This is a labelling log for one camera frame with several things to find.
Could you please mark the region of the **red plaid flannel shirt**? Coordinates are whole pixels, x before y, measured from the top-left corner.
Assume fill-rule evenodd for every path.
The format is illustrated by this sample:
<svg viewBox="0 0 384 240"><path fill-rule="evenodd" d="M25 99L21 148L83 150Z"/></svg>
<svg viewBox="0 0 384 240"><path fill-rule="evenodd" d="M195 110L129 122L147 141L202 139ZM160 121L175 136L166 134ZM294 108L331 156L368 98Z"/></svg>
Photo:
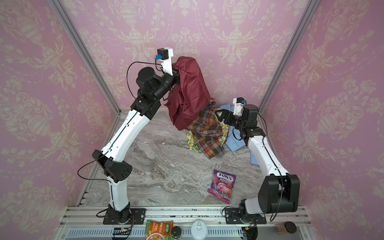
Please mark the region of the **red plaid flannel shirt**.
<svg viewBox="0 0 384 240"><path fill-rule="evenodd" d="M198 113L198 117L187 127L186 140L190 150L194 150L208 158L224 154L224 143L228 139L230 126L219 122L215 115L215 99Z"/></svg>

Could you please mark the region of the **maroon cloth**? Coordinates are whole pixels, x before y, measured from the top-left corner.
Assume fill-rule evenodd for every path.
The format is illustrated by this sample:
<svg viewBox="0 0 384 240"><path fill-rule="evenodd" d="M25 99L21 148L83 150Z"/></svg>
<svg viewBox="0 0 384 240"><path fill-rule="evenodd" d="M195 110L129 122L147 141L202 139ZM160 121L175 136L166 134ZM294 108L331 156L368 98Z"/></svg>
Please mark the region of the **maroon cloth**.
<svg viewBox="0 0 384 240"><path fill-rule="evenodd" d="M165 106L173 125L179 130L187 128L198 117L198 113L211 100L202 71L196 59L179 57L174 64L179 71L180 83Z"/></svg>

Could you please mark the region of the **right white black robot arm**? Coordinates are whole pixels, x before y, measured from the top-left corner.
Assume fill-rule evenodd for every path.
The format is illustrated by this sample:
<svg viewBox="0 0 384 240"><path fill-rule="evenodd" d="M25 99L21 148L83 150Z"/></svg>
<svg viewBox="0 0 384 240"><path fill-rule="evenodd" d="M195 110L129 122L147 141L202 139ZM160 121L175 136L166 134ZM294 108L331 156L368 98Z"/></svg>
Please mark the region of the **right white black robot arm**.
<svg viewBox="0 0 384 240"><path fill-rule="evenodd" d="M300 179L290 174L273 153L267 133L258 126L259 109L255 105L236 103L234 111L215 111L219 122L240 131L240 138L253 153L265 178L257 197L244 199L239 204L242 222L254 222L262 214L296 212L299 206Z"/></svg>

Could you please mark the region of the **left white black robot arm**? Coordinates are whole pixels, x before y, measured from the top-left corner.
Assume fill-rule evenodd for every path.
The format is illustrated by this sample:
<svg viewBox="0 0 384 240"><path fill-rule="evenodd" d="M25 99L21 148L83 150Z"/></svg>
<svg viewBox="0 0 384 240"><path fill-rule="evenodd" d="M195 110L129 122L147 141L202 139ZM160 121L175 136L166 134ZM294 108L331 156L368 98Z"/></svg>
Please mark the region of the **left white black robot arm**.
<svg viewBox="0 0 384 240"><path fill-rule="evenodd" d="M180 83L180 73L172 69L159 76L153 68L145 67L139 71L136 82L138 96L126 119L109 143L92 154L109 183L110 202L104 224L130 224L135 220L127 194L127 180L133 167L124 159L140 131L160 108L161 99Z"/></svg>

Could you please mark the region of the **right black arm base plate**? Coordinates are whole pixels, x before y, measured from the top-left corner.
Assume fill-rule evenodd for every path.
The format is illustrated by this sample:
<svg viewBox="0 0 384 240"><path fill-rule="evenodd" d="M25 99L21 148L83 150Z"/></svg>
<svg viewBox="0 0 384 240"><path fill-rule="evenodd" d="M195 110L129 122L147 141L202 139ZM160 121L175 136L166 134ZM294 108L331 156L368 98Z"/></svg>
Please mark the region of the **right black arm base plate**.
<svg viewBox="0 0 384 240"><path fill-rule="evenodd" d="M222 216L228 225L264 225L267 223L266 217L261 214L248 214L239 208L225 207L222 209Z"/></svg>

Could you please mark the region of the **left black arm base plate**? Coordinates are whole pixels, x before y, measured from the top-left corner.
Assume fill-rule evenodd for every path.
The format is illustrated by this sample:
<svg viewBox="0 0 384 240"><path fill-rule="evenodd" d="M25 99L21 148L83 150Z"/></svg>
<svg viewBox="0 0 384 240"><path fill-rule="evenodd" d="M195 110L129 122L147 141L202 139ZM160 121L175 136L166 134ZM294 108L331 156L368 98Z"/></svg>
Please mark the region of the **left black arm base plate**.
<svg viewBox="0 0 384 240"><path fill-rule="evenodd" d="M103 220L104 225L142 225L146 216L145 208L133 208L117 212L114 209L108 209Z"/></svg>

